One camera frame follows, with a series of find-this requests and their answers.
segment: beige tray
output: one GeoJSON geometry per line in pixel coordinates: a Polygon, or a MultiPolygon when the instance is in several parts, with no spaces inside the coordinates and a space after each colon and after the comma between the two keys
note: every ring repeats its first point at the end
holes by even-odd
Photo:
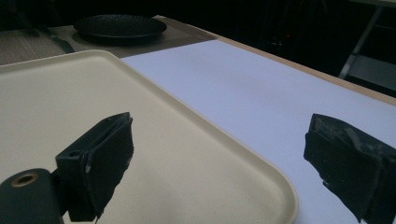
{"type": "Polygon", "coordinates": [[[104,51],[0,67],[0,180],[53,171],[60,151],[126,111],[134,118],[134,158],[99,223],[296,218],[296,192],[279,170],[104,51]]]}

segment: tray rim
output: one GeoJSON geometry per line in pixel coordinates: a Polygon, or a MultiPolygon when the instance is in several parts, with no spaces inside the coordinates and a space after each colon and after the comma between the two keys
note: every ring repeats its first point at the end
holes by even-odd
{"type": "Polygon", "coordinates": [[[173,94],[168,92],[167,90],[163,89],[161,86],[157,85],[155,82],[150,80],[148,77],[145,77],[143,74],[138,72],[137,70],[133,69],[131,66],[129,66],[127,63],[122,61],[120,58],[117,56],[113,55],[112,53],[105,51],[105,50],[85,50],[85,51],[79,51],[75,53],[70,53],[70,54],[65,54],[65,55],[58,55],[58,56],[53,56],[53,57],[48,57],[48,58],[43,58],[43,59],[36,59],[32,61],[27,61],[27,62],[21,62],[21,63],[11,63],[11,64],[6,64],[6,65],[1,65],[0,66],[0,77],[4,75],[4,73],[7,72],[16,72],[19,70],[23,69],[29,69],[33,67],[39,67],[39,66],[44,66],[48,63],[65,63],[69,61],[74,61],[77,58],[90,58],[90,57],[98,57],[105,59],[109,61],[110,63],[113,63],[116,65],[119,69],[127,72],[128,74],[134,73],[134,76],[139,78],[139,81],[142,82],[146,87],[149,87],[154,93],[158,96],[161,95],[161,97],[165,97],[167,102],[171,104],[171,106],[176,106],[177,109],[182,112],[184,116],[189,117],[191,119],[194,119],[194,124],[198,125],[198,122],[196,120],[201,120],[202,122],[199,122],[199,125],[202,125],[205,130],[209,130],[210,134],[216,134],[218,137],[221,137],[222,142],[230,142],[236,145],[238,148],[243,148],[245,151],[241,150],[233,150],[233,153],[237,153],[239,156],[244,154],[245,157],[249,157],[251,161],[254,161],[254,167],[259,167],[260,165],[262,166],[263,164],[270,167],[273,169],[274,172],[279,174],[279,177],[283,178],[283,180],[288,184],[288,187],[290,188],[290,192],[293,198],[293,211],[290,213],[290,218],[287,223],[294,223],[296,220],[298,213],[299,213],[299,199],[298,199],[298,194],[293,186],[292,182],[290,179],[284,174],[278,167],[276,167],[274,164],[272,164],[270,161],[265,159],[264,157],[260,156],[257,152],[255,152],[253,149],[250,147],[246,146],[239,140],[235,139],[232,135],[229,133],[225,132],[222,130],[219,126],[214,124],[212,121],[208,120],[206,117],[201,115],[200,113],[196,112],[194,109],[192,109],[190,106],[184,104],[181,100],[176,98],[173,94]]]}

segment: table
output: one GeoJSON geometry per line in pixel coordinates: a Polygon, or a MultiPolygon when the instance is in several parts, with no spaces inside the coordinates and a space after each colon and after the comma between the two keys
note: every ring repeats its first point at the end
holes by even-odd
{"type": "Polygon", "coordinates": [[[357,223],[304,160],[304,134],[312,113],[319,113],[396,147],[396,99],[209,36],[217,39],[121,57],[282,170],[299,195],[295,223],[357,223]]]}

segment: black plate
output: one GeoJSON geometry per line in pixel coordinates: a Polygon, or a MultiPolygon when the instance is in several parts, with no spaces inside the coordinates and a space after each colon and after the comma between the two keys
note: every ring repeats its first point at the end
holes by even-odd
{"type": "Polygon", "coordinates": [[[159,35],[166,24],[133,15],[100,15],[79,20],[74,25],[80,35],[101,39],[128,40],[159,35]]]}

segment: white table surface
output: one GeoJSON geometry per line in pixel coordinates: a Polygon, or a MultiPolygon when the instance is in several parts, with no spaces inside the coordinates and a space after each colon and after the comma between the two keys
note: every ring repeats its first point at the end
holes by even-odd
{"type": "Polygon", "coordinates": [[[283,171],[299,196],[296,224],[358,223],[303,157],[313,113],[396,147],[396,106],[219,40],[123,60],[283,171]]]}

